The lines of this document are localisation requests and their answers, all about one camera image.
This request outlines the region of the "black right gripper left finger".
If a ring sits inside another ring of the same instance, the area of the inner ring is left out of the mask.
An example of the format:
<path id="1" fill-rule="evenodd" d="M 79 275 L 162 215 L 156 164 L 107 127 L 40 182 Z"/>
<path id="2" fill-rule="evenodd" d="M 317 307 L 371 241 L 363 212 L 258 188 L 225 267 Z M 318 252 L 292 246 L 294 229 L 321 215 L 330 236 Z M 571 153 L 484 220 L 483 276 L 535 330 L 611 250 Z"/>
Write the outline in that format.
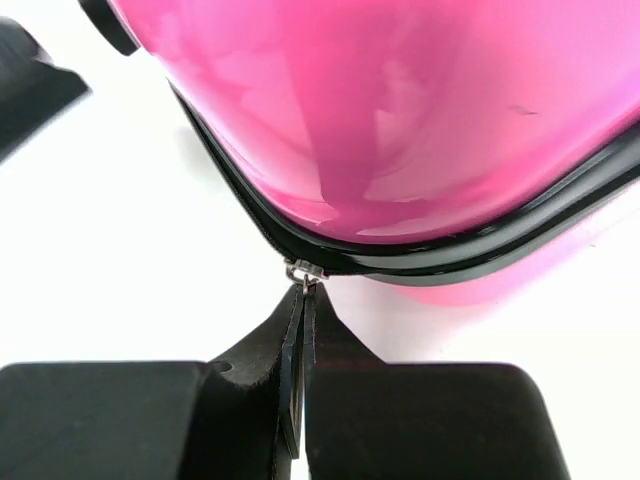
<path id="1" fill-rule="evenodd" d="M 300 291 L 208 362 L 1 371 L 5 479 L 286 479 L 300 453 Z"/>

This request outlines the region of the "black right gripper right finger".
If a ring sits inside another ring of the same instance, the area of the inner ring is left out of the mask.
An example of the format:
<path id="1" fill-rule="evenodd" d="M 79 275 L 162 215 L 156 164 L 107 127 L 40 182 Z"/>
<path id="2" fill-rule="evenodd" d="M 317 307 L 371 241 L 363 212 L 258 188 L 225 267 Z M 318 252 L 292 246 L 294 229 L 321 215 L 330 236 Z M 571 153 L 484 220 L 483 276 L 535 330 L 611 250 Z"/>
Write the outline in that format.
<path id="1" fill-rule="evenodd" d="M 539 388 L 508 363 L 388 364 L 323 285 L 304 307 L 305 444 L 314 479 L 565 479 Z"/>

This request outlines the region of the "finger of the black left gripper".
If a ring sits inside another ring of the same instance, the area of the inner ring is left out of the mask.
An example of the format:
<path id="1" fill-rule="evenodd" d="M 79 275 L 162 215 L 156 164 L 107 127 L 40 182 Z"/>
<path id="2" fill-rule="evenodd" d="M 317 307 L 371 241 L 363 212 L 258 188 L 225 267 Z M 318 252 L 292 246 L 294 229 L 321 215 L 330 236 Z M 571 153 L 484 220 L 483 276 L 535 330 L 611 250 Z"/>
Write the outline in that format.
<path id="1" fill-rule="evenodd" d="M 1 19 L 1 158 L 6 159 L 63 110 L 90 92 L 73 71 L 45 61 L 22 25 Z"/>

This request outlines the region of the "pink hard-shell suitcase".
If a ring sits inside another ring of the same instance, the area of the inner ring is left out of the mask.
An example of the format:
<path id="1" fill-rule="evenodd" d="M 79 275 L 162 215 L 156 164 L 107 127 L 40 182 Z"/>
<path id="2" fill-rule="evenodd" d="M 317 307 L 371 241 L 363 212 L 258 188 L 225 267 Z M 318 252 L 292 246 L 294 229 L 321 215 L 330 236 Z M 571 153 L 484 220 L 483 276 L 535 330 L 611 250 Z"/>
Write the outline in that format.
<path id="1" fill-rule="evenodd" d="M 635 1 L 84 1 L 163 71 L 288 275 L 530 279 L 639 179 Z"/>

